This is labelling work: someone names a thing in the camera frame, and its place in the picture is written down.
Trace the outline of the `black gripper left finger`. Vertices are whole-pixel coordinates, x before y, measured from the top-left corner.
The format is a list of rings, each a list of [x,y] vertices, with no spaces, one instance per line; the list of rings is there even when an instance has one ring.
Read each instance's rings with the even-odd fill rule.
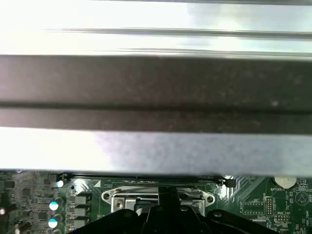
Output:
[[[170,188],[158,188],[158,205],[146,214],[130,209],[111,213],[97,221],[71,231],[72,234],[165,234],[171,198]]]

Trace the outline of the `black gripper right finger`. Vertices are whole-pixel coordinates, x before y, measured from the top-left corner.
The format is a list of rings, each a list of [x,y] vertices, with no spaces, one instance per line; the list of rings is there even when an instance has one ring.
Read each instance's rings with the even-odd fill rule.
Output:
[[[172,217],[184,234],[274,234],[275,231],[230,212],[215,209],[206,216],[193,208],[181,205],[176,188],[170,189],[173,200]]]

